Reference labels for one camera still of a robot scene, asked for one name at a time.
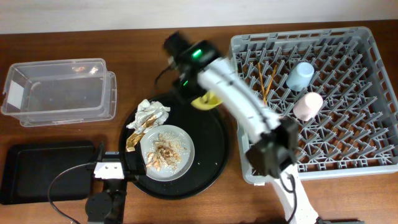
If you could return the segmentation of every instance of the crumpled wrapper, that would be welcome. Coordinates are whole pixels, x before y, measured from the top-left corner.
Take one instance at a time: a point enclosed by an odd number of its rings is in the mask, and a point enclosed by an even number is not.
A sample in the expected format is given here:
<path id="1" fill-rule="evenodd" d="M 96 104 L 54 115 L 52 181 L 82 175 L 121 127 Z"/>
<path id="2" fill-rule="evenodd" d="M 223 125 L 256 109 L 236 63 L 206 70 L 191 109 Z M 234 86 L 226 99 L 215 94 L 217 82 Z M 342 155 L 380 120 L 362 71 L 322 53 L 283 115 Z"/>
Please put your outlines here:
<path id="1" fill-rule="evenodd" d="M 136 144 L 142 137 L 154 127 L 162 125 L 169 117 L 169 107 L 163 106 L 157 101 L 149 103 L 148 100 L 143 100 L 139 105 L 135 120 L 127 125 L 129 129 L 135 129 L 133 134 L 127 139 L 127 152 L 135 151 Z"/>

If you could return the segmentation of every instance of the green light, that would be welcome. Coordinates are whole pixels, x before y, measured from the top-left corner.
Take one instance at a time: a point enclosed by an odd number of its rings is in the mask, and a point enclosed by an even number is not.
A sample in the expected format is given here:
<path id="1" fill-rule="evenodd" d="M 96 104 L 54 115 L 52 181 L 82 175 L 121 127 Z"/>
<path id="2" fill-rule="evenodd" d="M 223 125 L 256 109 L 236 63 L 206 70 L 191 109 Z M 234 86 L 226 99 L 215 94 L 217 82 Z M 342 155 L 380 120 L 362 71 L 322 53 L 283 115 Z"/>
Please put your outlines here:
<path id="1" fill-rule="evenodd" d="M 200 55 L 201 55 L 201 50 L 198 49 L 198 50 L 196 50 L 196 51 L 192 54 L 192 57 L 193 57 L 193 58 L 197 58 L 197 57 L 199 57 Z"/>

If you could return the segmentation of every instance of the white wall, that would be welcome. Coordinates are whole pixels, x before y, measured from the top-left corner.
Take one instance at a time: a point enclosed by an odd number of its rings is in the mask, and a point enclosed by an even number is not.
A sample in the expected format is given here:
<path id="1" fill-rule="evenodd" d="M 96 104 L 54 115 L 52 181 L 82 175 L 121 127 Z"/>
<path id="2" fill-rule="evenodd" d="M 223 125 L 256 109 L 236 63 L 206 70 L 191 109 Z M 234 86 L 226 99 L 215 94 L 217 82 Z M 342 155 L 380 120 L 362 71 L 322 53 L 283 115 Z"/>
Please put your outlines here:
<path id="1" fill-rule="evenodd" d="M 398 0 L 0 0 L 0 34 L 398 19 Z"/>

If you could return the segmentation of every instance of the clear plastic bin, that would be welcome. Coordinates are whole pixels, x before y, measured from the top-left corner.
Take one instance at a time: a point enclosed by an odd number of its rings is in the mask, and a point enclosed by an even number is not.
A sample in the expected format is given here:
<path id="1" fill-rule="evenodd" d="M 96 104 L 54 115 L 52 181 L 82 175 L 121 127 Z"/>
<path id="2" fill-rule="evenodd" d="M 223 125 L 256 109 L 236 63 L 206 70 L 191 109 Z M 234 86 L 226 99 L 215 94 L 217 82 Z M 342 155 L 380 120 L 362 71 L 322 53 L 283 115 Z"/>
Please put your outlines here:
<path id="1" fill-rule="evenodd" d="M 21 125 L 103 121 L 116 112 L 116 77 L 101 58 L 11 65 L 1 113 Z"/>

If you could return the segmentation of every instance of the black rectangular tray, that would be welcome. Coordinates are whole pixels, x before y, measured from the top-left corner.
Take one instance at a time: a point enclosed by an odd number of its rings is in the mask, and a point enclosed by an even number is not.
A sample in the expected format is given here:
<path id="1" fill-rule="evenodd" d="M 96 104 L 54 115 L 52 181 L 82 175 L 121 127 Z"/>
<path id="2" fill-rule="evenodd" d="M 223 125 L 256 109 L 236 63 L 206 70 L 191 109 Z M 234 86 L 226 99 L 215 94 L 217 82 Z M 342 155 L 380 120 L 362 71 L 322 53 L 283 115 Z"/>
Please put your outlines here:
<path id="1" fill-rule="evenodd" d="M 61 172 L 87 163 L 95 147 L 90 141 L 25 144 L 8 150 L 0 190 L 3 205 L 48 202 L 47 191 Z M 54 183 L 51 198 L 81 200 L 91 190 L 91 174 L 84 167 L 64 174 Z"/>

